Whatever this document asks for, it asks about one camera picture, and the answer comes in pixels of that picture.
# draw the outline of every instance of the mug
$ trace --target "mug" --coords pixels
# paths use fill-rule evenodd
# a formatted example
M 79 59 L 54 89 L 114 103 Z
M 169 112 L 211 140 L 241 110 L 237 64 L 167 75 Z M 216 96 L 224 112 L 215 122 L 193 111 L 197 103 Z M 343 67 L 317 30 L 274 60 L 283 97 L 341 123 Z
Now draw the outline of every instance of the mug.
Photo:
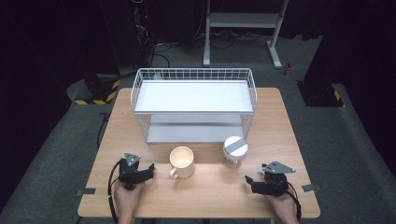
M 169 178 L 188 177 L 194 173 L 194 154 L 188 147 L 176 147 L 169 156 L 172 170 Z

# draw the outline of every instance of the hand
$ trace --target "hand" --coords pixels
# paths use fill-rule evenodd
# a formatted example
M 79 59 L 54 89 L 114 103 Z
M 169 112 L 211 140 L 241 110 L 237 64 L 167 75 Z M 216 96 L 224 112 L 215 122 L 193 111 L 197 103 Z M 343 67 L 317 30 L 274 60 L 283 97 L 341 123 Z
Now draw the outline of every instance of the hand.
M 294 195 L 294 192 L 291 188 L 288 188 L 288 192 Z M 290 197 L 289 194 L 284 193 L 280 197 L 275 197 L 271 195 L 264 195 L 265 198 L 273 206 L 276 215 L 282 220 L 283 224 L 298 224 L 297 220 L 297 210 L 296 210 L 296 203 Z
M 119 223 L 131 224 L 134 220 L 134 210 L 139 202 L 140 191 L 143 184 L 138 184 L 134 190 L 125 188 L 125 184 L 116 180 L 115 184 L 115 200 L 117 208 L 119 209 Z

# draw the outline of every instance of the white wire basket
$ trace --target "white wire basket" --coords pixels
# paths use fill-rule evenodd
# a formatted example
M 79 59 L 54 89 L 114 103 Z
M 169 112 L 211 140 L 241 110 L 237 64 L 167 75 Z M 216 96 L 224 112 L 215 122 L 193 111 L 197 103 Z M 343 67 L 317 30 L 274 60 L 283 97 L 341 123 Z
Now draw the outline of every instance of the white wire basket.
M 144 68 L 131 105 L 148 143 L 224 143 L 247 138 L 257 92 L 247 68 Z

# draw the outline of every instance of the stand leg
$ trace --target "stand leg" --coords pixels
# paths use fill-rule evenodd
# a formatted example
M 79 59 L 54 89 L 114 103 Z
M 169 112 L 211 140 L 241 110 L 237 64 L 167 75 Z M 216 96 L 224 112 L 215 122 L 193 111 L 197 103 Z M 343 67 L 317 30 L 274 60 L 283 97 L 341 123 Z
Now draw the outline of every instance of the stand leg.
M 210 66 L 210 0 L 207 0 L 204 67 Z
M 274 67 L 276 69 L 282 68 L 282 64 L 280 63 L 279 57 L 277 56 L 275 44 L 277 41 L 277 37 L 279 35 L 280 27 L 282 26 L 283 18 L 285 17 L 286 7 L 288 6 L 289 0 L 284 0 L 282 4 L 282 8 L 279 12 L 279 17 L 277 18 L 276 28 L 274 30 L 273 38 L 270 41 L 267 41 L 268 49 L 270 50 L 271 58 L 274 62 Z

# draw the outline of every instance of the jar lid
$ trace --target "jar lid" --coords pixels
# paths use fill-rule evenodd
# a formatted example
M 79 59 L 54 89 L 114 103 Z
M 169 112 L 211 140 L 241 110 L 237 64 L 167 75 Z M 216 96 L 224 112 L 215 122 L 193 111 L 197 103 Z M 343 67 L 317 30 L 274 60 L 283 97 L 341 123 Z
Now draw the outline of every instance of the jar lid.
M 230 160 L 244 159 L 248 152 L 248 143 L 243 137 L 232 136 L 224 142 L 224 154 Z

